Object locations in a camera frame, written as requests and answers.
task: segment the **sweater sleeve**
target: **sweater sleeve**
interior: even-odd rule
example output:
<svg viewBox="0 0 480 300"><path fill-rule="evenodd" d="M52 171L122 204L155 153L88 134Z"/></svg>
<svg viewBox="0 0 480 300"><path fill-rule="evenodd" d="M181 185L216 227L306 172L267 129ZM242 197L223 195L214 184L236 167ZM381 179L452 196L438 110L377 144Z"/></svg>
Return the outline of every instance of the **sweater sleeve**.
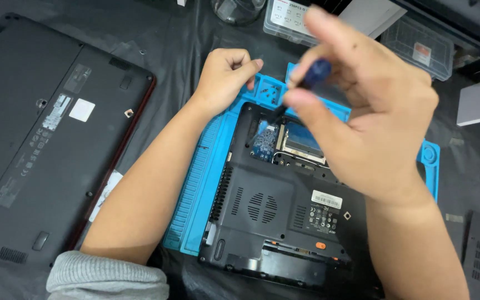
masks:
<svg viewBox="0 0 480 300"><path fill-rule="evenodd" d="M125 300L168 298L166 275L157 268L132 262L64 252L47 279L49 300Z"/></svg>

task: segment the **white sticker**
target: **white sticker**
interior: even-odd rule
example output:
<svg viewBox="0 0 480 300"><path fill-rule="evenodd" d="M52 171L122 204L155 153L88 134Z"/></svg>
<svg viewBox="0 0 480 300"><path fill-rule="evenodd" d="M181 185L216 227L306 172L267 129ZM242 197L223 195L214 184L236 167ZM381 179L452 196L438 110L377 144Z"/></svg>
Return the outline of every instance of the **white sticker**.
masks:
<svg viewBox="0 0 480 300"><path fill-rule="evenodd" d="M95 106L94 103L79 98L70 112L70 117L86 122Z"/></svg>
<svg viewBox="0 0 480 300"><path fill-rule="evenodd" d="M342 208L342 198L325 194L317 190L312 191L312 198L310 198L310 200L336 209Z"/></svg>
<svg viewBox="0 0 480 300"><path fill-rule="evenodd" d="M53 110L49 116L45 118L42 126L51 131L55 131L60 123L60 120L63 118L64 112L66 111L70 101L70 97L66 96L65 94L60 94L57 102L55 102L55 105L53 106Z"/></svg>
<svg viewBox="0 0 480 300"><path fill-rule="evenodd" d="M412 58L428 67L431 63L431 49L416 42L414 44L414 53L412 53Z"/></svg>
<svg viewBox="0 0 480 300"><path fill-rule="evenodd" d="M103 205L103 202L108 197L108 195L110 195L110 192L112 192L112 190L118 184L118 182L122 179L122 177L123 175L120 174L118 171L116 170L112 171L112 174L110 174L110 177L107 181L107 185L103 189L101 196L99 196L96 207L94 207L94 210L92 211L90 218L88 218L88 221L94 222L94 220L96 219L96 216L99 213L99 210L101 209L101 206Z"/></svg>
<svg viewBox="0 0 480 300"><path fill-rule="evenodd" d="M303 23L308 7L288 0L274 0L270 20L277 24L312 36Z"/></svg>

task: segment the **screwdriver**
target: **screwdriver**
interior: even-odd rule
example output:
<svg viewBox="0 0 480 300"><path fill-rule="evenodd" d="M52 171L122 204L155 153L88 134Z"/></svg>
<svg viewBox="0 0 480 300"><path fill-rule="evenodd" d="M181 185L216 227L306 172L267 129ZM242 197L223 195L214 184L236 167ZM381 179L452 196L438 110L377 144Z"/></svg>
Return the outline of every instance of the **screwdriver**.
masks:
<svg viewBox="0 0 480 300"><path fill-rule="evenodd" d="M324 80L331 74L332 65L330 62L323 58L318 58L314 63L309 67L307 73L303 77L303 80L297 84L298 88L311 90L315 84ZM260 122L259 129L257 134L250 140L249 144L253 143L257 136L263 133L264 129L268 126L274 125L279 119L284 116L284 113L288 107L284 104L279 105L268 117Z"/></svg>

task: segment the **forearm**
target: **forearm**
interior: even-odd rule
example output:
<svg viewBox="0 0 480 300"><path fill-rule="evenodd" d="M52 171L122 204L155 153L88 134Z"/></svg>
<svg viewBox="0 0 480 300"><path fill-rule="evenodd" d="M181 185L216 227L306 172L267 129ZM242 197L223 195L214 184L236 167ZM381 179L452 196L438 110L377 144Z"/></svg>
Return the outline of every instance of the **forearm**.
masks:
<svg viewBox="0 0 480 300"><path fill-rule="evenodd" d="M110 193L81 252L146 263L168 226L209 120L190 101L171 119Z"/></svg>
<svg viewBox="0 0 480 300"><path fill-rule="evenodd" d="M409 206L366 199L373 265L387 294L412 299L469 299L463 270L429 190L408 192Z"/></svg>

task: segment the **person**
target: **person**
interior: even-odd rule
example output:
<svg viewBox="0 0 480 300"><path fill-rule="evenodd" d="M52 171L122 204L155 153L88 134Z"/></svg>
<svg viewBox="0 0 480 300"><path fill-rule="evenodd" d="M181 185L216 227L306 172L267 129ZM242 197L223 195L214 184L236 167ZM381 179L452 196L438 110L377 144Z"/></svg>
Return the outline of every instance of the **person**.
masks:
<svg viewBox="0 0 480 300"><path fill-rule="evenodd" d="M386 298L469 299L415 163L438 103L431 77L320 8L309 8L304 22L321 43L290 75L284 102L310 129L337 178L365 195L371 259ZM317 58L333 64L327 80L352 105L346 123L296 88ZM167 299L164 273L145 263L168 226L205 125L245 83L253 89L262 66L242 49L209 54L193 96L111 192L81 250L57 257L47 281L50 300Z"/></svg>

